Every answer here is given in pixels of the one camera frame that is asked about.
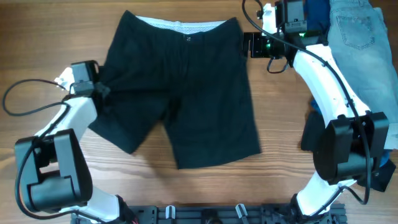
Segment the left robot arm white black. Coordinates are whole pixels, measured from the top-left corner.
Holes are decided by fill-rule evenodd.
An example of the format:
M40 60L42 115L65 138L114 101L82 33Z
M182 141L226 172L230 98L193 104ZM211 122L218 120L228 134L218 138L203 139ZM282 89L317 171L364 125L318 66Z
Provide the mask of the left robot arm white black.
M15 199L20 211L36 220L74 214L88 223L138 223L118 195L93 185L79 140L96 119L95 100L107 89L93 81L74 82L63 107L35 136L15 144Z

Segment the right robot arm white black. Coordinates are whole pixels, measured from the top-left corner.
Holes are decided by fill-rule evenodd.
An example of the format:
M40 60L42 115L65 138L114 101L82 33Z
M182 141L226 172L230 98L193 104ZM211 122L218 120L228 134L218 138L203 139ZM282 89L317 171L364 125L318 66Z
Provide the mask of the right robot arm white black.
M266 36L244 33L242 51L252 58L286 58L305 81L321 111L307 122L302 147L312 151L315 173L292 197L290 216L305 222L329 214L345 191L361 204L369 200L372 176L379 170L389 122L373 113L348 85L321 35L295 33Z

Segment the black shorts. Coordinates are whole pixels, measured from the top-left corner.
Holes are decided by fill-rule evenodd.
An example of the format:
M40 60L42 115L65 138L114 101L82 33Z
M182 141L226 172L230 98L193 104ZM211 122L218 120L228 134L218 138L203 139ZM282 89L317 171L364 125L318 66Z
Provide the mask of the black shorts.
M133 153L161 122L179 169L259 154L239 21L165 21L126 11L99 82L105 96L90 128Z

